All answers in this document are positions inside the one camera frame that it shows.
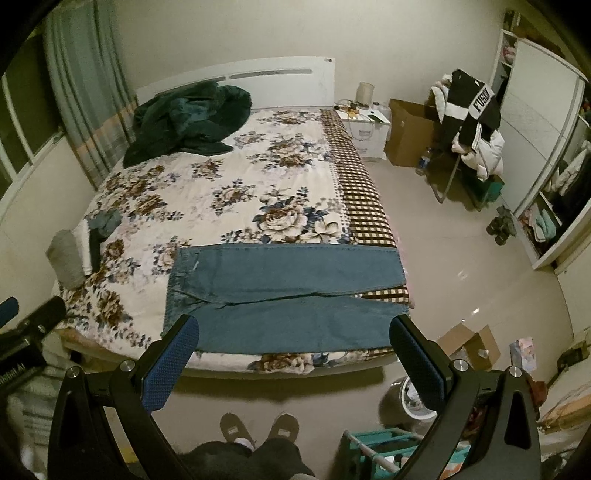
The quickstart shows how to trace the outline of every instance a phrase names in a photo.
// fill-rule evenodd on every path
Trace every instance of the gray curtain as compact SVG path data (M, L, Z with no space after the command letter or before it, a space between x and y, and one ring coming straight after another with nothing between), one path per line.
M47 16L44 36L64 126L98 187L134 139L136 104L116 50L113 1L62 2Z

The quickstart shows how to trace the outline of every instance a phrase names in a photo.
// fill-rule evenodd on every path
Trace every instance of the folded clothing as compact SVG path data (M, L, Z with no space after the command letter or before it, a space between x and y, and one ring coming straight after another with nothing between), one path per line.
M64 288L74 290L84 283L86 277L82 268L82 259L71 231L57 232L51 239L46 256Z
M90 229L88 227L88 220L83 218L72 230L72 234L76 239L76 248L80 255L80 259L82 260L82 270L84 271L84 275L88 276L92 273L92 260L90 258Z
M406 305L353 297L405 283L398 251L367 245L180 248L168 279L164 335L181 314L199 322L199 350L259 354L389 345Z
M543 235L542 241L552 240L556 236L556 225L552 221L552 218L550 218L550 214L548 213L547 210L542 210L541 215L538 215L535 218L535 222L536 222L536 225L538 227L540 227L540 229L542 231L542 235ZM536 240L538 242L540 241L540 240L538 240L538 234L536 234Z
M121 225L121 212L117 209L101 210L93 218L87 219L87 221L89 229L97 230L97 233L103 240L106 240Z

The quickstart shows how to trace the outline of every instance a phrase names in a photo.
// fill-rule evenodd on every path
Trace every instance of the window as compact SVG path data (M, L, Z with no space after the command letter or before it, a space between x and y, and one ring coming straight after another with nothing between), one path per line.
M43 36L35 30L2 77L0 92L0 197L21 180L59 132Z

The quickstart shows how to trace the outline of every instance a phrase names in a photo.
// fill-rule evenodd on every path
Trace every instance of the window frame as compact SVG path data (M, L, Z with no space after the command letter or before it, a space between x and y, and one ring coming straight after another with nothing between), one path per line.
M39 29L35 29L29 38L39 34L41 34L41 31ZM14 104L12 103L6 72L2 75L1 85L2 95L4 96L4 101L6 102L8 108L12 126L14 127L17 137L20 140L28 158L25 166L21 168L19 172L17 172L12 165L12 162L10 161L4 146L2 145L2 139L0 138L0 163L2 163L2 166L4 167L4 170L6 170L6 173L10 177L11 181L11 184L4 192L4 195L0 197L0 222L2 222L4 219L4 216L6 215L10 205L16 198L18 192L21 190L27 179L32 175L43 159L47 157L49 152L53 150L55 145L64 137L63 127L60 126L58 131L47 139L39 151L36 154L33 153L25 137L24 131L22 130L21 123L18 119L18 114L14 108Z

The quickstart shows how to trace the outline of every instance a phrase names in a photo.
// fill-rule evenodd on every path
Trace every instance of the open cardboard box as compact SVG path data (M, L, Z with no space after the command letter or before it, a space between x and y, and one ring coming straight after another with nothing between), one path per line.
M390 99L392 131L385 152L392 165L416 167L426 148L439 134L435 107L421 103Z
M488 325L480 332L473 332L463 323L458 323L443 335L437 344L447 356L467 360L474 370L490 370L501 357L499 346ZM486 350L487 358L479 355L480 351Z

